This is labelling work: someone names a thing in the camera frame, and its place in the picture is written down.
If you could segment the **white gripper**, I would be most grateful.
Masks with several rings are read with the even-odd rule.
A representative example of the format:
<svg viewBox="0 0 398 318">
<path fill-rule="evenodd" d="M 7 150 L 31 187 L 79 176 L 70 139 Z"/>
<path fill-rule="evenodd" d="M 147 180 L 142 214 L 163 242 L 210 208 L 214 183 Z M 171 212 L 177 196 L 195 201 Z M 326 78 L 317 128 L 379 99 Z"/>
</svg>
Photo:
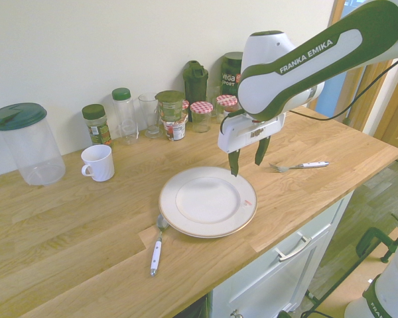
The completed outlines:
<svg viewBox="0 0 398 318">
<path fill-rule="evenodd" d="M 228 154 L 230 171 L 233 176 L 239 172 L 240 149 L 259 141 L 255 153 L 255 164 L 259 166 L 268 149 L 271 136 L 278 133 L 285 123 L 286 113 L 269 121 L 254 121 L 249 115 L 225 117 L 220 125 L 218 147 Z"/>
</svg>

